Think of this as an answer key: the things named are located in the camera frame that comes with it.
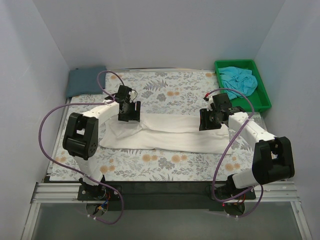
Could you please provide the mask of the white t shirt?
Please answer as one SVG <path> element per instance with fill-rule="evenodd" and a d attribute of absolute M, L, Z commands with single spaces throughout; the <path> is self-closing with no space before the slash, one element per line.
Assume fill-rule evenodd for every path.
<path fill-rule="evenodd" d="M 226 126 L 199 130 L 195 115 L 142 113 L 140 121 L 105 122 L 105 135 L 99 145 L 109 149 L 167 150 L 200 154 L 222 154 L 229 144 Z"/>

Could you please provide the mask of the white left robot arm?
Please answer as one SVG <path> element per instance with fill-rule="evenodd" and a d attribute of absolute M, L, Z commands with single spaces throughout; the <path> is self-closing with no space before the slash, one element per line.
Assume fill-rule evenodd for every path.
<path fill-rule="evenodd" d="M 62 147 L 78 164 L 83 182 L 90 185 L 89 194 L 95 200 L 106 196 L 106 187 L 100 183 L 103 178 L 95 165 L 95 153 L 99 145 L 99 127 L 115 117 L 120 122 L 140 121 L 141 102 L 135 101 L 136 90 L 120 85 L 116 94 L 108 96 L 102 103 L 84 113 L 70 114 L 64 133 Z"/>

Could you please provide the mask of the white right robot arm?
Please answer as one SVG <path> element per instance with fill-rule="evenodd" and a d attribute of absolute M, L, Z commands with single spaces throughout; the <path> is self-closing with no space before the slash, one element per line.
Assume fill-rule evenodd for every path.
<path fill-rule="evenodd" d="M 251 120 L 240 106 L 233 106 L 227 93 L 206 95 L 207 108 L 200 110 L 199 130 L 217 130 L 226 125 L 249 144 L 253 150 L 252 167 L 228 176 L 219 191 L 237 199 L 246 189 L 292 178 L 295 175 L 292 145 L 283 136 L 277 137 Z"/>

